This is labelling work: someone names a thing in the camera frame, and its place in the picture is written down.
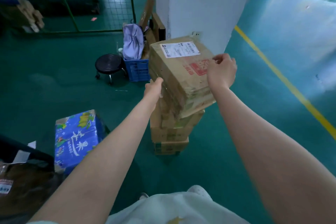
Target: rolling stool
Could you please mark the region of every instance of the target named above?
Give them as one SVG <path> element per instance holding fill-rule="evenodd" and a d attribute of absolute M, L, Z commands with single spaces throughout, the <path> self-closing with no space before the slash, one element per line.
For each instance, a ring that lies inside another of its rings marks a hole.
<path fill-rule="evenodd" d="M 95 67 L 97 70 L 96 78 L 100 78 L 100 74 L 107 74 L 110 78 L 110 84 L 113 84 L 112 74 L 123 70 L 125 75 L 127 75 L 125 71 L 125 64 L 122 58 L 116 54 L 105 54 L 100 56 L 95 63 Z"/>

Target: green fence frame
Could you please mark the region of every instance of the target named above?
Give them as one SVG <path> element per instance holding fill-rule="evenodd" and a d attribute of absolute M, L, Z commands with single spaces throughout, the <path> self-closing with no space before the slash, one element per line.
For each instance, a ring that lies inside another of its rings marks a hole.
<path fill-rule="evenodd" d="M 47 35 L 53 35 L 53 34 L 81 34 L 81 33 L 107 33 L 107 32 L 122 32 L 122 29 L 112 29 L 112 30 L 108 30 L 108 29 L 102 29 L 102 30 L 79 30 L 76 20 L 71 12 L 71 9 L 69 7 L 69 4 L 67 2 L 67 0 L 63 0 L 63 3 L 65 4 L 69 15 L 71 17 L 71 21 L 73 22 L 73 26 L 75 27 L 76 31 L 55 31 L 55 32 L 44 32 L 44 31 L 40 31 L 38 33 L 35 34 L 47 34 Z M 133 13 L 133 21 L 136 22 L 136 18 L 135 18 L 135 11 L 134 11 L 134 2 L 133 0 L 131 0 L 131 4 L 132 4 L 132 13 Z"/>

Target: blue cardboard box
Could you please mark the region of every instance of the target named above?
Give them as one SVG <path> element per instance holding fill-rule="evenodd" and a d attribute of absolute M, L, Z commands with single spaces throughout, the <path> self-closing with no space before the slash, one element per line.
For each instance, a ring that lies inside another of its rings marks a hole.
<path fill-rule="evenodd" d="M 56 121 L 55 171 L 69 174 L 106 136 L 95 110 Z"/>

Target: yellow floor line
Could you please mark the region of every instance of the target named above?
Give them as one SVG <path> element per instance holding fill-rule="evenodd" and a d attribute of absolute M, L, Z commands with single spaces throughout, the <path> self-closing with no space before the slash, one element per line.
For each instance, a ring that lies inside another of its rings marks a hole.
<path fill-rule="evenodd" d="M 336 140 L 336 128 L 334 128 L 330 122 L 309 102 L 308 99 L 301 94 L 301 92 L 280 72 L 279 69 L 273 65 L 265 54 L 245 35 L 245 33 L 238 27 L 234 29 L 239 35 L 256 51 L 259 57 L 269 66 L 269 68 L 276 74 L 276 76 L 287 86 L 287 88 L 296 96 L 296 98 L 307 108 L 307 110 L 321 123 L 321 125 L 331 134 Z"/>

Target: forearm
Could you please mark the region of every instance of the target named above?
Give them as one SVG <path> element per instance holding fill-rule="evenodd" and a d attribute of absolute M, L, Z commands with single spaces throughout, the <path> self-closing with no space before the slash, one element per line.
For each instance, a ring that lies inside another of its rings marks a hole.
<path fill-rule="evenodd" d="M 335 177 L 231 90 L 221 88 L 213 93 L 237 151 L 273 219 L 277 223 L 335 220 Z"/>
<path fill-rule="evenodd" d="M 144 99 L 57 189 L 31 221 L 104 223 L 151 115 Z"/>

